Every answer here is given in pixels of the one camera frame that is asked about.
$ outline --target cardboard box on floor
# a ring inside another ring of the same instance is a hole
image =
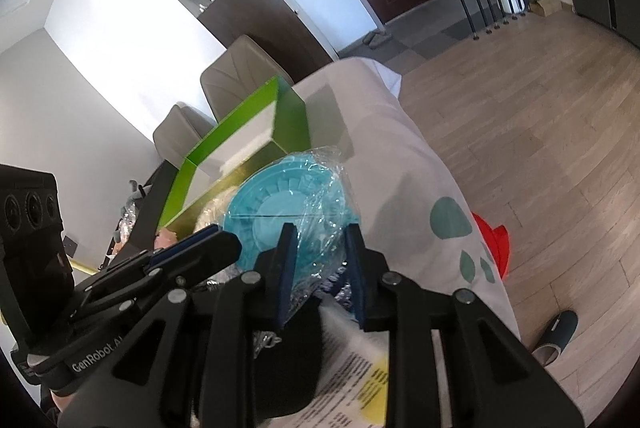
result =
[[[531,5],[531,12],[538,16],[551,16],[562,10],[562,2],[560,0],[538,0]]]
[[[266,165],[311,148],[305,103],[273,77],[227,115],[187,155],[167,197],[158,228],[178,239],[193,233],[203,208]]]

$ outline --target dark slipper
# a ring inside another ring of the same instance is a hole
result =
[[[542,366],[553,363],[569,344],[578,328],[578,315],[573,311],[562,311],[552,319],[533,349],[533,357]]]

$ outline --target beige leather chair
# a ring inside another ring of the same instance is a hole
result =
[[[274,75],[281,75],[293,85],[289,74],[254,40],[240,36],[202,73],[200,83],[220,122]]]
[[[154,131],[154,144],[162,159],[180,168],[189,152],[209,133],[215,123],[184,104],[175,104]]]

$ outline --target bright light on wall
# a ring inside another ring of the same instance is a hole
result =
[[[225,48],[178,0],[54,0],[45,28],[149,140],[176,102],[211,115],[200,74]]]

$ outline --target camera lens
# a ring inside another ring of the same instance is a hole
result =
[[[56,217],[56,202],[51,195],[47,197],[47,214],[49,218],[53,219]]]
[[[38,227],[42,222],[42,205],[34,193],[27,197],[27,217],[33,227]]]
[[[20,227],[20,206],[13,195],[9,195],[4,201],[4,217],[9,227],[17,231]]]

